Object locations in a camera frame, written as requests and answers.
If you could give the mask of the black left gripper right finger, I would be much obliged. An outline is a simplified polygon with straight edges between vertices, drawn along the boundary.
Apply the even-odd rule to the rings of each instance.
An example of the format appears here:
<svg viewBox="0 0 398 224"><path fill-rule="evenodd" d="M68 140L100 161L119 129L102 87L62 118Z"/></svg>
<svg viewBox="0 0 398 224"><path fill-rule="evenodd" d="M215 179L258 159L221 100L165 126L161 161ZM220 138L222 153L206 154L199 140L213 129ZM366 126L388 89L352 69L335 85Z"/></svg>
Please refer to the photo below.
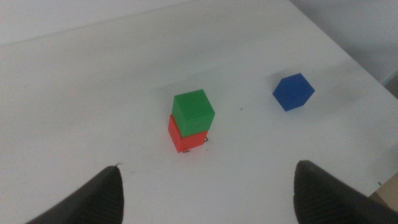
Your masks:
<svg viewBox="0 0 398 224"><path fill-rule="evenodd" d="M397 212L335 178L311 161L294 175L294 211L299 223L397 224Z"/></svg>

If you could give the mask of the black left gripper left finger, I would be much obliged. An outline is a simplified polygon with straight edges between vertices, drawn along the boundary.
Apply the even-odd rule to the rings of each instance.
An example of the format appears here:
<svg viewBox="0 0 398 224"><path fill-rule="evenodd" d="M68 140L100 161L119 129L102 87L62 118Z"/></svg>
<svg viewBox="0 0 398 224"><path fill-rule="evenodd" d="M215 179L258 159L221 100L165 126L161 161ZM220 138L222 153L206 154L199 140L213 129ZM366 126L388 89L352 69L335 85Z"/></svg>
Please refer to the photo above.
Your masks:
<svg viewBox="0 0 398 224"><path fill-rule="evenodd" d="M30 224L117 223L124 217L121 172L108 166Z"/></svg>

